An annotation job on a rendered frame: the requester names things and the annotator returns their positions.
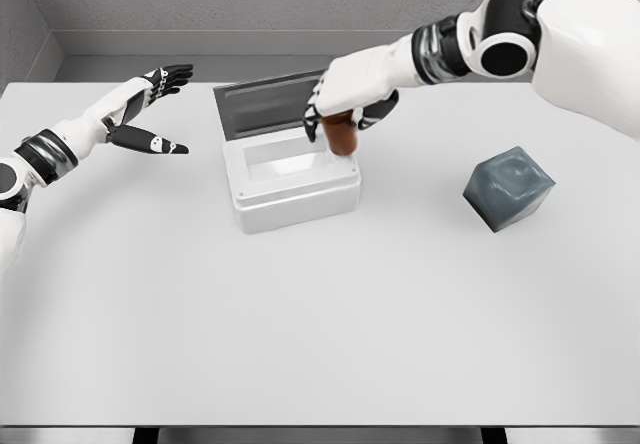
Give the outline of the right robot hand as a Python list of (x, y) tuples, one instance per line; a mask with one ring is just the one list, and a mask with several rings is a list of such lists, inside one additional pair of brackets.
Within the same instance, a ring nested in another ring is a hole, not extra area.
[(397, 79), (402, 76), (401, 54), (379, 46), (332, 61), (314, 87), (303, 115), (310, 142), (324, 117), (359, 109), (357, 127), (364, 130), (384, 119), (399, 101)]

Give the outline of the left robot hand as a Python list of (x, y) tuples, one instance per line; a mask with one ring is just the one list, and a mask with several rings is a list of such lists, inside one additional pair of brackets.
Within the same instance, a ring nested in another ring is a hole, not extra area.
[(130, 122), (158, 99), (177, 94), (193, 77), (192, 64), (156, 68), (129, 79), (89, 107), (98, 124), (98, 141), (146, 154), (188, 154), (189, 149)]

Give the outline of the brown bottle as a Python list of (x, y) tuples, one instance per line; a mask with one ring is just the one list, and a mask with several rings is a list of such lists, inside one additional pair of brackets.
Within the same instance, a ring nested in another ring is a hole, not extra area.
[(352, 155), (357, 149), (357, 126), (352, 119), (353, 111), (321, 118), (329, 149), (340, 157)]

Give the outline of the grey box lid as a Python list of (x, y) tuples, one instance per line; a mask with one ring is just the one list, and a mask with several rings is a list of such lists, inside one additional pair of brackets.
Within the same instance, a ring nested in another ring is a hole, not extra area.
[(307, 102), (324, 72), (312, 70), (214, 87), (225, 140), (302, 127)]

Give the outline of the white box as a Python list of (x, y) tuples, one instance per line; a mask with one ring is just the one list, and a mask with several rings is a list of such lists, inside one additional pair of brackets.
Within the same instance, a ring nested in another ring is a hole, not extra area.
[(323, 133), (311, 143), (294, 128), (223, 145), (241, 230), (256, 234), (357, 209), (361, 173), (352, 156), (332, 153)]

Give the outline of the dark grey cube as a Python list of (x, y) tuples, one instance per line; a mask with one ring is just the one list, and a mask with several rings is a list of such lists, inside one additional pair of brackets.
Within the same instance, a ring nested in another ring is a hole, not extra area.
[(532, 215), (556, 182), (520, 146), (476, 165), (463, 197), (497, 233)]

